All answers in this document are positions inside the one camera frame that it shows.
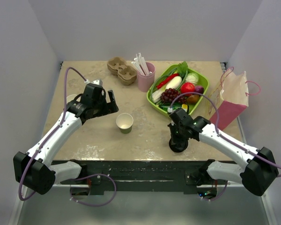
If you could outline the green paper coffee cup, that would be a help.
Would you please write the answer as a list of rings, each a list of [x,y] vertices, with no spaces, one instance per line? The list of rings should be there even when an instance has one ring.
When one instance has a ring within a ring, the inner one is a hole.
[[[128,113],[120,114],[116,119],[116,125],[119,128],[120,132],[123,134],[128,134],[132,130],[134,119],[132,115]]]

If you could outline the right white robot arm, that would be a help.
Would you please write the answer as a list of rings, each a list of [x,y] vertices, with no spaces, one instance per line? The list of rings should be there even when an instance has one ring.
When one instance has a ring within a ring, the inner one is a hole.
[[[193,119],[183,109],[169,110],[171,123],[169,147],[180,153],[188,147],[189,139],[205,143],[233,160],[222,163],[208,160],[191,174],[198,186],[214,180],[226,180],[242,184],[250,193],[262,196],[279,172],[268,148],[257,149],[216,129],[215,124],[198,116]]]

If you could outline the black coffee cup lid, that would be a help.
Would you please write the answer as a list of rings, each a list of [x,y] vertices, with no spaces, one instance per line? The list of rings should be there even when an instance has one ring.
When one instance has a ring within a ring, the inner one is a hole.
[[[171,138],[169,140],[169,147],[173,152],[181,153],[181,152],[183,152],[184,150],[187,149],[188,141],[182,140],[182,141],[179,141],[179,142],[174,142],[173,139]]]

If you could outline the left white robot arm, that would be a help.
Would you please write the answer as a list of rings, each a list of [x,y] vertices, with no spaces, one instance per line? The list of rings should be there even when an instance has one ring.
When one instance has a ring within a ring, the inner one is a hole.
[[[78,161],[52,165],[52,161],[68,138],[87,120],[118,112],[112,90],[89,83],[84,92],[67,102],[65,112],[44,137],[26,153],[13,158],[15,179],[21,185],[44,195],[51,187],[66,180],[77,184],[88,178],[86,167]]]

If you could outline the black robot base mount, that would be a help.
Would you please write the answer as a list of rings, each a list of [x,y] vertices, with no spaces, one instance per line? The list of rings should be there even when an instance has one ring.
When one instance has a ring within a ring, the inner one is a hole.
[[[91,194],[118,192],[182,192],[196,194],[197,187],[212,185],[202,178],[205,161],[78,161],[80,178],[88,176]]]

